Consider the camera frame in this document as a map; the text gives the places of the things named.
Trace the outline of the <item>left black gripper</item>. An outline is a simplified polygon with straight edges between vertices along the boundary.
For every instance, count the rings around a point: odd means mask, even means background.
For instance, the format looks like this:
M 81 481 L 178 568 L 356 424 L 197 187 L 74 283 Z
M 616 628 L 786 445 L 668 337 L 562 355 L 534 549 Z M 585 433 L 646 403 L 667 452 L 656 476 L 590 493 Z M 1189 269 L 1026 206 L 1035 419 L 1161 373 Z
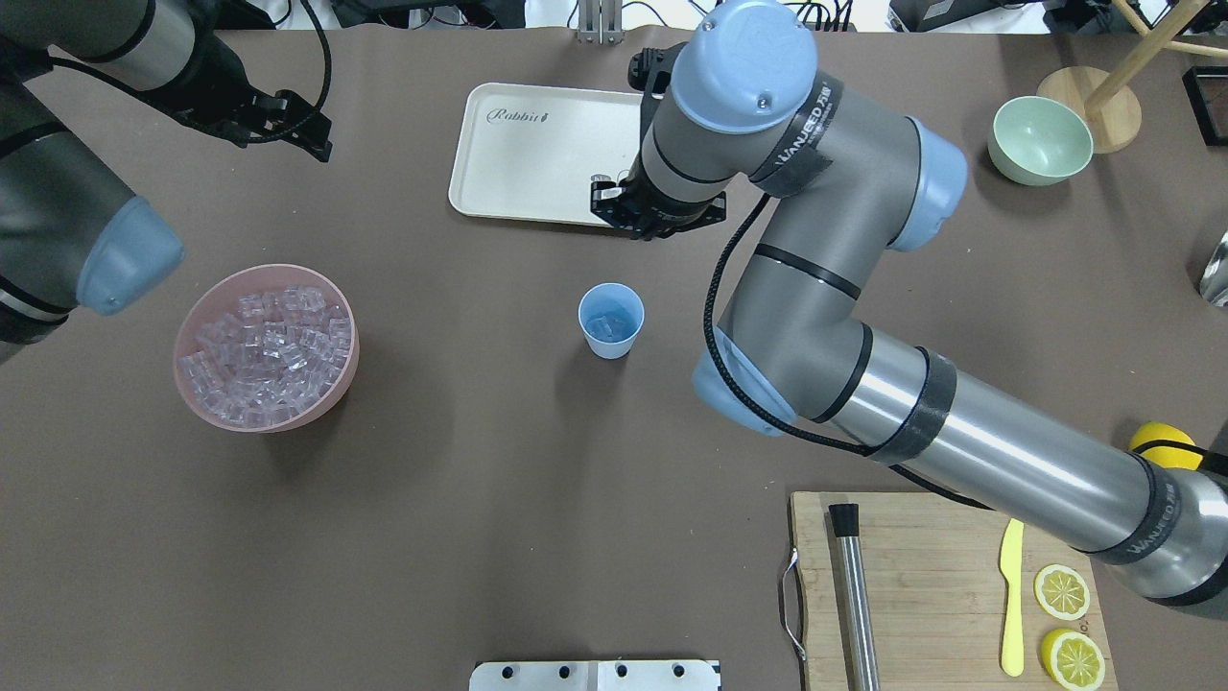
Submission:
M 273 97 L 251 86 L 237 58 L 203 58 L 192 72 L 192 124 L 239 146 L 284 140 L 316 161 L 332 156 L 332 122 L 292 90 Z

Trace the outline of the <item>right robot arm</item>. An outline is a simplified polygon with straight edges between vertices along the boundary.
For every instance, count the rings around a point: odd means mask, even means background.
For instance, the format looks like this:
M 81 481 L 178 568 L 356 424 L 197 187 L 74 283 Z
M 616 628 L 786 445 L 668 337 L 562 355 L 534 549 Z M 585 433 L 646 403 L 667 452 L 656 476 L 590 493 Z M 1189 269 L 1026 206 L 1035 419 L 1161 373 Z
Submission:
M 636 241 L 725 218 L 743 177 L 772 203 L 727 306 L 702 306 L 698 396 L 768 436 L 852 452 L 935 493 L 1022 520 L 1159 608 L 1226 617 L 1226 484 L 1114 449 L 860 319 L 885 252 L 957 211 L 965 153 L 824 70 L 776 1 L 725 1 L 628 63 L 640 144 L 589 207 Z

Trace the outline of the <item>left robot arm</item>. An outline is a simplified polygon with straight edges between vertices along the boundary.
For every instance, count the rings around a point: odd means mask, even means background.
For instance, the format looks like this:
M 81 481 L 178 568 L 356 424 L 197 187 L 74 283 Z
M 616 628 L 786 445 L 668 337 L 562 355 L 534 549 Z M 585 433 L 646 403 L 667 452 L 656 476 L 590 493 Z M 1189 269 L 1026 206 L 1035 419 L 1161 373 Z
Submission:
M 216 1 L 5 1 L 1 5 L 2 358 L 42 342 L 79 307 L 114 315 L 179 266 L 184 245 L 28 88 L 65 68 L 97 79 L 188 130 L 239 149 L 286 141 L 323 162 L 332 52 L 321 18 L 321 92 L 254 87 L 215 34 Z

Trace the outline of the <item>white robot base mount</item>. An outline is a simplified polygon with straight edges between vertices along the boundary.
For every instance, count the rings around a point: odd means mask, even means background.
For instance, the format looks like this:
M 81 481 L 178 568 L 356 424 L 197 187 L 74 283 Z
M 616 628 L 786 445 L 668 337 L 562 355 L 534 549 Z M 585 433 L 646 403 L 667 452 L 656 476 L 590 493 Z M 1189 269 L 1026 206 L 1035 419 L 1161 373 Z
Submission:
M 722 690 L 718 662 L 702 659 L 612 659 L 488 662 L 469 690 Z

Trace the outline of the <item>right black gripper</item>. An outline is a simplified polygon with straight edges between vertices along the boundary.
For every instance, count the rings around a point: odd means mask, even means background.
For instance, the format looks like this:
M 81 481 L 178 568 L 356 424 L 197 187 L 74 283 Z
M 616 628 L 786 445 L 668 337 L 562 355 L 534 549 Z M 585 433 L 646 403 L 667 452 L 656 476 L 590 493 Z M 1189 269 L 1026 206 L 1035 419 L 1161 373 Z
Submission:
M 602 222 L 628 232 L 635 241 L 667 239 L 675 233 L 718 225 L 727 198 L 682 203 L 646 180 L 596 180 L 589 184 L 589 210 Z

